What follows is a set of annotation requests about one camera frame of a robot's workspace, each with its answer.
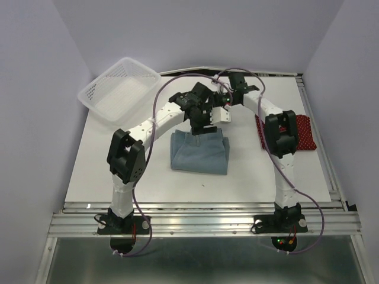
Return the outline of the light blue denim skirt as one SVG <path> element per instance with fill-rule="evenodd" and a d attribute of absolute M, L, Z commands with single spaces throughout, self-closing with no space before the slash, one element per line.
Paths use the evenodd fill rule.
<path fill-rule="evenodd" d="M 175 130 L 171 134 L 171 169 L 210 175 L 227 175 L 229 138 L 218 128 L 215 133 L 192 135 Z"/>

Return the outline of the red polka dot skirt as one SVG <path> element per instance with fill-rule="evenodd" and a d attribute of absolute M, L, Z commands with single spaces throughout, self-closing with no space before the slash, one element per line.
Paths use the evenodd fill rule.
<path fill-rule="evenodd" d="M 265 150 L 264 136 L 261 130 L 260 119 L 255 115 L 256 127 L 258 130 L 258 135 L 261 141 L 261 147 Z M 313 135 L 311 131 L 311 121 L 306 115 L 296 115 L 298 137 L 299 142 L 297 145 L 297 151 L 315 151 L 317 149 L 316 143 L 313 140 Z"/>

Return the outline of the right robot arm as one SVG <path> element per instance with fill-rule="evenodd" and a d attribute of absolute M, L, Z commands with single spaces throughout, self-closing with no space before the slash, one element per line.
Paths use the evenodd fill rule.
<path fill-rule="evenodd" d="M 296 114 L 283 110 L 264 97 L 266 86 L 259 89 L 248 85 L 243 73 L 228 75 L 233 98 L 218 91 L 213 99 L 215 106 L 243 105 L 254 112 L 261 126 L 264 147 L 274 166 L 274 213 L 256 215 L 252 227 L 254 234 L 286 233 L 299 226 L 304 219 L 294 185 L 294 157 L 299 143 Z"/>

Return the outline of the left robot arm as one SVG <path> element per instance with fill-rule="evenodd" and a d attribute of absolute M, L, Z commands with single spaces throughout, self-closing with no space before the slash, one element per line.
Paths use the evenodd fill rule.
<path fill-rule="evenodd" d="M 192 131 L 211 125 L 211 109 L 215 92 L 198 82 L 185 93 L 172 95 L 160 109 L 153 106 L 151 118 L 124 131 L 113 134 L 107 163 L 113 179 L 113 197 L 105 221 L 118 233 L 126 233 L 132 226 L 133 189 L 140 180 L 152 152 L 153 143 L 174 126 L 191 121 Z"/>

